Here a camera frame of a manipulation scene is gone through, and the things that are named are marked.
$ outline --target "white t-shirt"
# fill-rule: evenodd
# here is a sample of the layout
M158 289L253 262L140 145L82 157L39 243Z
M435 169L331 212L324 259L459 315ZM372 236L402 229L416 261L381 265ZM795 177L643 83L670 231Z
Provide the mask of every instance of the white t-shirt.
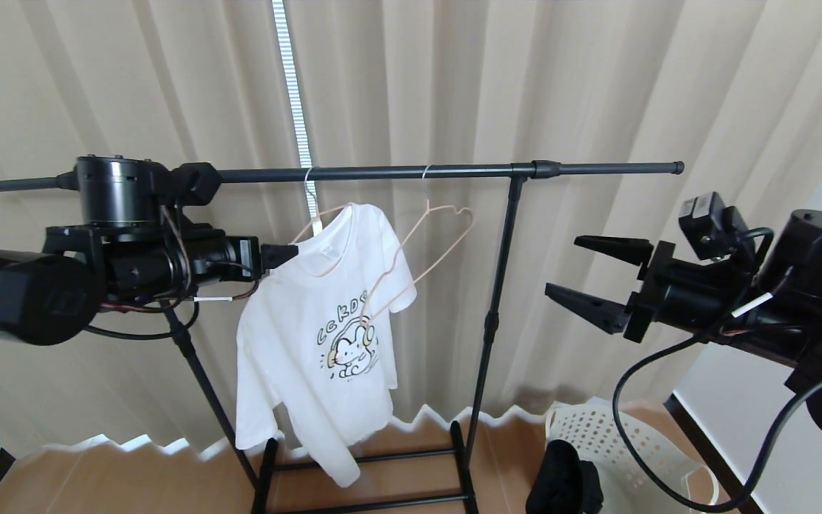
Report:
M370 296L399 248L375 206L349 204L297 247L299 255L265 277L240 316L237 447L273 437L271 409L284 403L311 458L345 488L360 476L348 446L392 416L397 377L386 311L410 306L417 290L399 251L395 270ZM362 309L371 318L399 293L365 328Z

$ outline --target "brown tile floor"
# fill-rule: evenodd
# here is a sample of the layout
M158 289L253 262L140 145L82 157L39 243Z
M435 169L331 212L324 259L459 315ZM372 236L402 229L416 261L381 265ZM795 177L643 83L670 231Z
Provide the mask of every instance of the brown tile floor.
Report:
M699 459L671 416L658 405L633 404L627 413L661 430L681 449ZM462 424L463 433L467 422ZM388 428L356 448L357 455L408 451L450 444L437 423L423 423L414 433ZM544 426L513 418L499 427L482 424L471 459L471 475L480 512L516 514L524 510L544 451ZM261 457L255 459L258 467ZM704 475L692 476L691 495L710 494ZM407 495L451 493L459 487L451 455L366 464L359 481L339 488L319 469L276 475L268 504L272 512L391 500ZM114 445L94 445L68 453L49 450L22 459L0 485L0 513L105 512L248 512L249 482L229 449L208 462L191 450L164 455L143 446L123 452ZM459 502L386 510L390 514L463 513Z

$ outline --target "metal hook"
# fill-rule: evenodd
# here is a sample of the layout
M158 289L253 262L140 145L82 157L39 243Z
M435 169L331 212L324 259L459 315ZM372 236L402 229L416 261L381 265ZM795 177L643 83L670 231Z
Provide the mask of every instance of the metal hook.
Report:
M420 174L420 186L424 190L424 198L427 199L427 208L430 208L430 191L427 190L427 170L433 165L427 165L424 168L424 173Z
M316 207L316 209L315 209L316 212L319 212L319 198L316 198L316 193L313 193L313 190L310 189L310 185L307 184L307 179L310 178L310 172L313 171L314 167L316 167L316 166L310 166L309 168L307 168L306 175L303 176L303 190L306 191L307 195L310 195L310 196L313 197L313 202L315 203L315 205L313 207Z

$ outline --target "white perforated basket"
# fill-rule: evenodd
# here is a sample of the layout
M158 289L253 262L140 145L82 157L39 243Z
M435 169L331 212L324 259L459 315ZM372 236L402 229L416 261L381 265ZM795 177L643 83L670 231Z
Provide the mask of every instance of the white perforated basket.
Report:
M709 503L718 500L718 482L709 468L688 458L648 424L623 413L620 420L636 451L669 487L689 497L687 476L704 468L712 482ZM687 514L690 511L672 500L639 469L617 433L610 407L557 404L548 410L545 433L548 443L554 439L571 443L579 452L579 458L596 465L604 494L601 514Z

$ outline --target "curtain fold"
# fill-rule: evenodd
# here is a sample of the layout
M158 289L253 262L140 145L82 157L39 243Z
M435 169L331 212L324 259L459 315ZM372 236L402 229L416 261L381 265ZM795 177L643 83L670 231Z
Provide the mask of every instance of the curtain fold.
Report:
M581 234L679 243L683 199L718 190L751 226L777 230L822 177L822 2L286 2L316 166L683 160L681 176L573 176L525 184L484 407L541 412L609 396L630 364L677 342L606 336L546 299L544 283L625 301L635 269L583 248ZM0 3L0 178L52 176L85 153L167 166L297 166L267 2ZM395 318L395 412L444 417L470 405L508 181L428 180L434 204L477 224L418 283ZM420 180L320 182L321 208L372 203L404 237L424 208ZM287 243L307 221L300 184L225 186L190 208L230 234ZM81 220L65 191L0 194L0 248L33 250L44 228ZM464 219L437 214L408 243L428 267ZM243 284L216 286L232 292ZM221 403L235 399L242 305L209 303L193 340ZM189 311L181 309L181 318ZM160 316L98 326L161 332ZM694 351L634 378L627 397L662 398ZM173 343L83 334L53 348L0 341L0 443L105 433L123 442L222 435Z

